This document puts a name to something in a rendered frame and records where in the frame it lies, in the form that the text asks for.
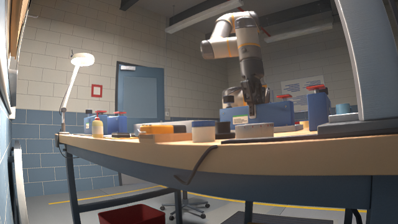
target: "blue box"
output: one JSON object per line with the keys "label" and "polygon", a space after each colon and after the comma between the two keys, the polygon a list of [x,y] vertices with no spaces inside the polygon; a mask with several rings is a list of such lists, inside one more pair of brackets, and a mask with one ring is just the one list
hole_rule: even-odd
{"label": "blue box", "polygon": [[[91,126],[93,125],[93,121],[96,117],[97,117],[97,115],[84,118],[85,123],[83,125],[83,128],[85,130],[85,134],[92,134]],[[99,117],[99,120],[102,121],[102,123],[104,124],[104,135],[107,135],[108,134],[108,115],[99,114],[98,117]]]}
{"label": "blue box", "polygon": [[108,116],[108,133],[127,133],[127,117]]}
{"label": "blue box", "polygon": [[331,104],[326,93],[312,93],[307,95],[308,120],[310,131],[317,131],[318,126],[329,122]]}
{"label": "blue box", "polygon": [[231,130],[239,124],[274,123],[275,127],[294,125],[294,105],[291,101],[256,105],[257,116],[249,118],[249,106],[220,109],[220,121],[230,121]]}

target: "ceiling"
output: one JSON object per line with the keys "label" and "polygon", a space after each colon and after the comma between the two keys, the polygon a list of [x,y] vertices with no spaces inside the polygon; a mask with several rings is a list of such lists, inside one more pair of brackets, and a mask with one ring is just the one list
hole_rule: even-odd
{"label": "ceiling", "polygon": [[[175,6],[175,14],[178,14],[204,1],[206,0],[140,0],[135,5],[170,18],[173,16],[173,5]],[[317,0],[244,0],[242,9],[255,11],[258,16],[264,16],[314,1]],[[213,31],[214,22],[220,16],[222,14],[194,24],[192,27],[204,34],[210,33]]]}

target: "teal cup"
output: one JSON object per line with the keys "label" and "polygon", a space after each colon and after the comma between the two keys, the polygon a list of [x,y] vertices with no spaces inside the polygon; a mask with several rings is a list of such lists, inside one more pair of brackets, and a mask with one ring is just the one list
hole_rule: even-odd
{"label": "teal cup", "polygon": [[352,113],[353,109],[349,106],[349,103],[343,103],[340,105],[336,105],[336,114],[346,114]]}

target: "red frame on wall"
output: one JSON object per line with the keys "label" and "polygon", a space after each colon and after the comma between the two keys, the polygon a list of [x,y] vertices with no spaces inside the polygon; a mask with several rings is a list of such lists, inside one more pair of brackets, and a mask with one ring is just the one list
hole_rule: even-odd
{"label": "red frame on wall", "polygon": [[[99,87],[99,95],[94,94],[94,87]],[[96,85],[92,84],[91,85],[91,97],[100,97],[102,98],[102,85]]]}

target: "workbench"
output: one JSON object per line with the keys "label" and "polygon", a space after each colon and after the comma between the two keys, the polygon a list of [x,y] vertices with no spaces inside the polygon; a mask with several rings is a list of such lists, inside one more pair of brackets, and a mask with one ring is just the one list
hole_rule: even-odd
{"label": "workbench", "polygon": [[[307,129],[276,136],[316,134]],[[305,141],[221,144],[140,143],[138,139],[95,139],[60,135],[72,155],[117,172],[169,187],[175,192],[177,223],[182,223],[180,191],[252,202],[367,210],[366,223],[398,223],[398,134]],[[213,145],[189,185],[187,179],[202,154]],[[66,159],[74,223],[79,212],[104,205],[77,204],[73,159]]]}

